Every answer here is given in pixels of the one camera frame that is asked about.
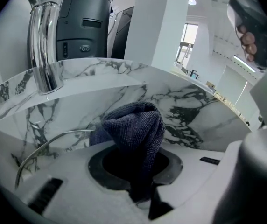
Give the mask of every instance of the faucet spout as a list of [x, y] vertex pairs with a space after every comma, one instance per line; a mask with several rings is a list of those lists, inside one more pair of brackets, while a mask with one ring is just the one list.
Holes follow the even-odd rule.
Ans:
[[62, 1], [29, 0], [32, 11], [28, 48], [40, 94], [48, 94], [63, 86], [56, 66], [56, 27]]

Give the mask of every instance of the white marble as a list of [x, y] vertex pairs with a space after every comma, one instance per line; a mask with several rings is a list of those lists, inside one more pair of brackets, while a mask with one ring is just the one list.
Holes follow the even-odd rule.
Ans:
[[58, 62], [57, 66], [64, 79], [64, 86], [48, 95], [38, 94], [32, 70], [25, 71], [0, 85], [0, 120], [56, 98], [99, 89], [158, 81], [172, 87], [175, 84], [182, 86], [190, 83], [199, 86], [195, 79], [182, 79], [151, 66], [119, 59], [71, 59]]
[[[158, 107], [166, 125], [164, 142], [169, 144], [224, 152], [229, 143], [250, 132], [226, 105], [188, 80], [134, 62], [79, 61], [61, 64], [65, 85], [58, 91], [40, 96], [26, 85], [20, 94], [0, 101], [0, 150], [5, 160], [13, 159], [19, 166], [56, 135], [93, 129], [104, 114], [134, 101]], [[23, 178], [62, 153], [86, 147], [86, 139], [87, 134], [77, 133], [56, 141], [29, 162]]]

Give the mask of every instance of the dark blue towel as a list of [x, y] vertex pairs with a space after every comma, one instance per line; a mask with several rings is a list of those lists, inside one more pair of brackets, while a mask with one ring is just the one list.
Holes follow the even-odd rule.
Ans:
[[150, 102], [133, 102], [105, 115], [91, 133], [90, 145], [113, 140], [120, 154], [134, 167], [134, 183], [147, 182], [165, 133], [165, 125], [156, 106]]

